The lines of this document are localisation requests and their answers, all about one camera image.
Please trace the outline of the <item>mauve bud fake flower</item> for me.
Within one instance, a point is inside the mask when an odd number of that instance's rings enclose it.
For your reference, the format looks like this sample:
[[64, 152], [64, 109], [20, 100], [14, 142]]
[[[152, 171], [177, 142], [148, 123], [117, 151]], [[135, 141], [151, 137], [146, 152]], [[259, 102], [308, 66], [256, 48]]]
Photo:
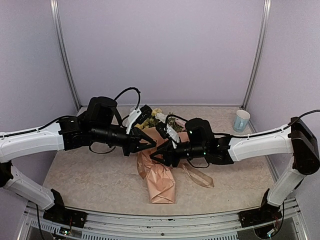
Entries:
[[175, 117], [172, 112], [169, 113], [167, 124], [171, 126], [177, 133], [185, 131], [185, 121], [180, 117]]

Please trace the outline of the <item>tan satin ribbon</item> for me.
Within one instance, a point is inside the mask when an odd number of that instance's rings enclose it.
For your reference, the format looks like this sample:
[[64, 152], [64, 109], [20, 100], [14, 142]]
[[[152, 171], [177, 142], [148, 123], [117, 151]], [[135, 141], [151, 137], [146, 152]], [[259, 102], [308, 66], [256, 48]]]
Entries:
[[[145, 153], [138, 154], [136, 164], [139, 175], [146, 180], [151, 190], [164, 191], [175, 186], [172, 167], [151, 160]], [[213, 178], [192, 167], [190, 163], [179, 163], [178, 168], [184, 170], [197, 185], [204, 188], [214, 187]]]

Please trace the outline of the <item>yellow rose fake flower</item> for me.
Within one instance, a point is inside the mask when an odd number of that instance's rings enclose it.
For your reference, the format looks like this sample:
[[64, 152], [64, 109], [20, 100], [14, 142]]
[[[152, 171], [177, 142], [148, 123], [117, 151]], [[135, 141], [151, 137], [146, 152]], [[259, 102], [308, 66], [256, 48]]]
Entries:
[[155, 127], [159, 123], [159, 118], [157, 114], [161, 114], [162, 110], [160, 108], [155, 108], [152, 110], [151, 115], [139, 126], [136, 125], [141, 130]]

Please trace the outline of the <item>white rose fake flower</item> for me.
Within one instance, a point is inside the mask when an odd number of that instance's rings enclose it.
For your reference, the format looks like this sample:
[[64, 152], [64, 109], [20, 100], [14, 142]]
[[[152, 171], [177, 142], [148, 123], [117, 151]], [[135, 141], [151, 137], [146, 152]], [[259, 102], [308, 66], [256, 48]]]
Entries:
[[162, 112], [159, 112], [155, 115], [155, 118], [158, 119], [160, 122], [165, 123], [166, 122], [167, 115], [163, 114]]

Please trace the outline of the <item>beige wrapping paper sheet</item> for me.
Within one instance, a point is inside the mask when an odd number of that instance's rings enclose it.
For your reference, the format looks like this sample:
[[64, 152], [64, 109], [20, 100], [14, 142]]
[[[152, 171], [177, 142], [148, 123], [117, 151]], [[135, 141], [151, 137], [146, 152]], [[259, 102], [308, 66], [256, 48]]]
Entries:
[[176, 181], [170, 167], [150, 158], [156, 148], [142, 150], [137, 154], [138, 174], [145, 181], [152, 204], [175, 204]]

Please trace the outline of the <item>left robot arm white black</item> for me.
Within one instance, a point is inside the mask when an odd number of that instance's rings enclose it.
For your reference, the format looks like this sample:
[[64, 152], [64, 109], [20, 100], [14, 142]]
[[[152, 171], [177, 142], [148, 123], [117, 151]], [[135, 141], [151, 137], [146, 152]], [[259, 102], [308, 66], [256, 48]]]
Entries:
[[121, 147], [124, 156], [154, 148], [156, 142], [137, 127], [126, 130], [119, 125], [87, 122], [76, 116], [54, 120], [47, 126], [0, 137], [0, 186], [35, 203], [63, 223], [70, 218], [59, 192], [47, 189], [26, 177], [12, 160], [49, 151], [69, 151], [94, 143]]

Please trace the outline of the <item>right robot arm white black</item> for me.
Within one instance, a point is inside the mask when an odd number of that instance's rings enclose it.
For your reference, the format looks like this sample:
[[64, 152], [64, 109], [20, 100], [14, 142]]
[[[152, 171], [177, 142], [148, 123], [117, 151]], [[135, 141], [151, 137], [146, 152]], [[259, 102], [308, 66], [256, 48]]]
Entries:
[[169, 130], [165, 122], [156, 130], [168, 140], [150, 154], [150, 158], [168, 167], [177, 167], [180, 160], [204, 158], [213, 165], [231, 165], [245, 159], [260, 156], [291, 154], [286, 170], [275, 185], [266, 191], [262, 206], [256, 210], [256, 218], [266, 222], [286, 197], [299, 186], [303, 179], [320, 168], [320, 155], [316, 136], [300, 117], [281, 127], [247, 135], [214, 133], [207, 120], [192, 118], [185, 122], [188, 141]]

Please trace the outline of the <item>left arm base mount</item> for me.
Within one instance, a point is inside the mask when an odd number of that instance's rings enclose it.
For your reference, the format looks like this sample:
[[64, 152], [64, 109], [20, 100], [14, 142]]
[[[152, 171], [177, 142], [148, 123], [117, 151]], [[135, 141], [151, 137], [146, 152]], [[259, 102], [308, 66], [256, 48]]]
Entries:
[[46, 210], [43, 214], [45, 220], [67, 225], [69, 227], [84, 228], [88, 214], [84, 211], [73, 209]]

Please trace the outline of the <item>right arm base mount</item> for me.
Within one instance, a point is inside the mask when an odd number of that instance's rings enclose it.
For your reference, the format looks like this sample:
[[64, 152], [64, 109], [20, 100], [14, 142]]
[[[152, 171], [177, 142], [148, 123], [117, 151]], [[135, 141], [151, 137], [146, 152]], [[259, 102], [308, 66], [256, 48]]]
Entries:
[[282, 218], [282, 213], [279, 208], [262, 209], [259, 207], [241, 211], [238, 215], [242, 228], [260, 225]]

